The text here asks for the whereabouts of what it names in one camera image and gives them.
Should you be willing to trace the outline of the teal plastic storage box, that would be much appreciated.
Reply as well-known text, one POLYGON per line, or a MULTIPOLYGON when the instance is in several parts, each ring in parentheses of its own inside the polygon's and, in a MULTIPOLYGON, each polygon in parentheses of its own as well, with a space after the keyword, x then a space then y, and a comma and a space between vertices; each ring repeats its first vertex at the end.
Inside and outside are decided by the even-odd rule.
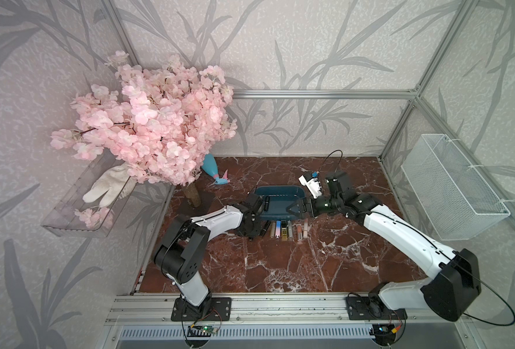
POLYGON ((294 216, 286 212, 286 208, 297 199, 305 198, 305 192, 298 186, 260 186, 255 193, 263 198, 270 197, 270 205, 268 211, 264 211, 261 215, 262 220, 296 220, 294 216))

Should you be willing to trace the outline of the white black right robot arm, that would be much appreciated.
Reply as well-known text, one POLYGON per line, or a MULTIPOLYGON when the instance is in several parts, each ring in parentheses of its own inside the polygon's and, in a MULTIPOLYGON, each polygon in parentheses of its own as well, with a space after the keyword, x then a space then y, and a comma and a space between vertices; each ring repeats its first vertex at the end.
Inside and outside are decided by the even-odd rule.
POLYGON ((426 275, 416 282, 388 282, 374 291, 390 310, 430 309, 447 321, 457 321, 481 294, 478 258, 470 250, 456 251, 401 219, 378 198, 353 191, 298 199, 286 208, 299 219, 340 214, 381 236, 404 253, 426 275))

